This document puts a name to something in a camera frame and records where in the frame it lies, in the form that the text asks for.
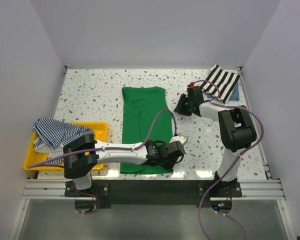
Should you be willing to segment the green tank top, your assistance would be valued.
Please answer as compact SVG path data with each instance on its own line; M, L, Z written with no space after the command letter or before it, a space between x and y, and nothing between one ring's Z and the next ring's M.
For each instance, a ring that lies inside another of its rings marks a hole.
M162 87L123 87L122 143L143 142L157 114L167 109L166 90ZM149 137L152 141L168 143L173 136L172 116L163 112L157 118Z

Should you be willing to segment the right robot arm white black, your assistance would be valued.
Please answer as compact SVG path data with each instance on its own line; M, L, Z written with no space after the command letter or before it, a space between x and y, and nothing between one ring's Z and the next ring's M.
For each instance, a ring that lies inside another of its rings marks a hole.
M224 146L221 164L214 174L213 192L225 196L238 180L241 152L257 139L250 112L245 106L227 106L204 99L201 88L188 85L174 111L180 115L209 118L219 123L220 138Z

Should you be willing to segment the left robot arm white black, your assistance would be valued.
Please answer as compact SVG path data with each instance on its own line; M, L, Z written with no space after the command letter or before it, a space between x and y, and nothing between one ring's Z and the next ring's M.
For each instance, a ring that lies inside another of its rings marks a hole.
M78 193L89 196L94 190L91 170L99 164L159 166L172 172L174 166L183 160L187 141L187 137L175 135L168 143L147 140L145 143L115 144L92 141L92 135L87 134L63 148L66 155L63 157L64 177L74 181Z

